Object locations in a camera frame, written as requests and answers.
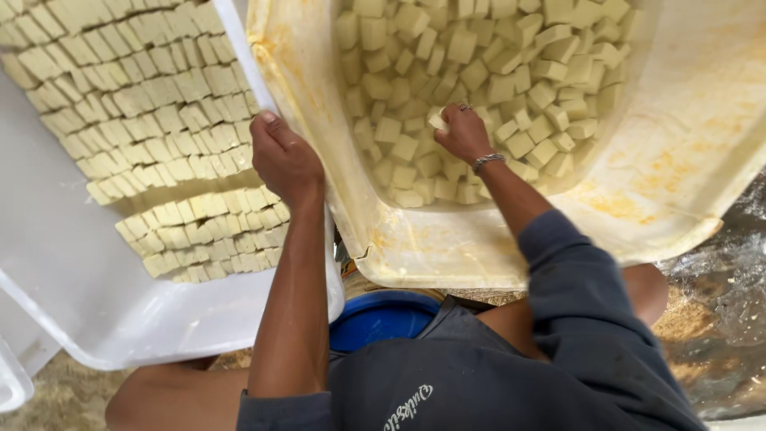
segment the blue bucket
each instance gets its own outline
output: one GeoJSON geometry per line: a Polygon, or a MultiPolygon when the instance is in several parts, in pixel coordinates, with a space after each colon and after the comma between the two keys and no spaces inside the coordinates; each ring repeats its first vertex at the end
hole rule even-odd
{"type": "Polygon", "coordinates": [[[380,340],[413,338],[440,306],[428,295],[409,291],[376,291],[352,298],[330,325],[330,348],[350,352],[380,340]]]}

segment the hand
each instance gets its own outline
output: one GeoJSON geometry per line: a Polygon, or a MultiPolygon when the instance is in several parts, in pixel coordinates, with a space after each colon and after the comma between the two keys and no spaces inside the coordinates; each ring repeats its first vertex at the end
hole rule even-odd
{"type": "Polygon", "coordinates": [[[448,104],[441,117],[449,123],[450,132],[436,129],[434,139],[453,156],[472,166],[476,159],[496,153],[489,144],[484,121],[472,109],[461,111],[456,104],[448,104]]]}
{"type": "Polygon", "coordinates": [[[325,172],[311,146],[275,113],[262,110],[250,124],[253,168],[291,210],[321,203],[325,172]]]}

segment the bracelet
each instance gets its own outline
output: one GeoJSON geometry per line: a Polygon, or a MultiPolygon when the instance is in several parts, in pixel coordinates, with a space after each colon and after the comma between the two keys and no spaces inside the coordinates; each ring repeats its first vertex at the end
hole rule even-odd
{"type": "Polygon", "coordinates": [[[476,162],[473,162],[473,166],[471,167],[471,170],[473,173],[479,173],[479,168],[484,165],[484,163],[491,162],[493,160],[502,160],[503,162],[507,161],[506,157],[502,154],[487,154],[484,157],[479,157],[476,159],[476,162]]]}

